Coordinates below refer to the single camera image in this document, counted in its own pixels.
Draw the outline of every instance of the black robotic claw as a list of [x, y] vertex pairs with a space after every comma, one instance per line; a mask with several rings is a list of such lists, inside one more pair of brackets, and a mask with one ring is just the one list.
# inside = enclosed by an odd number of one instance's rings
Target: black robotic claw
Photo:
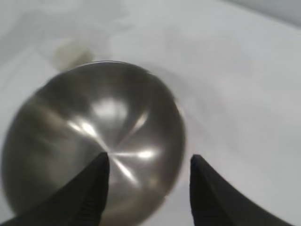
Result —
[[195, 226], [291, 226], [243, 196], [200, 155], [192, 157], [190, 170]]
[[0, 226], [99, 226], [109, 172], [108, 155], [101, 153], [44, 203]]

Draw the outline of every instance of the small white object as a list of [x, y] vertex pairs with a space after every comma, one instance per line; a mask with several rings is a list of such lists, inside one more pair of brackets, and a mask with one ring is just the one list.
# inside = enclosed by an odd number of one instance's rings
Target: small white object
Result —
[[93, 54], [89, 52], [83, 42], [78, 40], [73, 40], [59, 47], [53, 55], [53, 64], [60, 71], [65, 71], [92, 60]]

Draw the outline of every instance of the water stain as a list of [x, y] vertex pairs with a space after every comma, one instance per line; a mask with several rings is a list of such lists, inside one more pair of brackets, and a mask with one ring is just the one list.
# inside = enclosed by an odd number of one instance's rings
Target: water stain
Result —
[[0, 66], [31, 45], [51, 39], [77, 39], [92, 52], [110, 58], [109, 39], [130, 26], [118, 20], [126, 16], [122, 0], [85, 0], [68, 12], [47, 12], [43, 8], [25, 11], [14, 26], [0, 38]]

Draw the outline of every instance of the metal bowl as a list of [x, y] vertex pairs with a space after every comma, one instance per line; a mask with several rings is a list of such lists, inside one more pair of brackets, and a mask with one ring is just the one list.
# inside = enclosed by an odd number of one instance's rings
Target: metal bowl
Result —
[[174, 97], [157, 77], [126, 63], [90, 63], [54, 77], [19, 110], [4, 145], [3, 184], [20, 214], [107, 152], [102, 225], [136, 225], [173, 187], [184, 146]]

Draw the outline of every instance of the white surface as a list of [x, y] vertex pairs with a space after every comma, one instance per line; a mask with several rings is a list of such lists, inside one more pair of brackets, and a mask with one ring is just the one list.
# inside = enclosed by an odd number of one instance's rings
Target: white surface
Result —
[[300, 0], [228, 0], [301, 27]]
[[[301, 225], [300, 30], [214, 0], [3, 0], [2, 140], [20, 104], [57, 73], [48, 42], [64, 39], [85, 42], [97, 60], [187, 84], [167, 81], [187, 114], [183, 174], [145, 226], [193, 225], [192, 152], [257, 204]], [[10, 217], [0, 196], [0, 222]]]

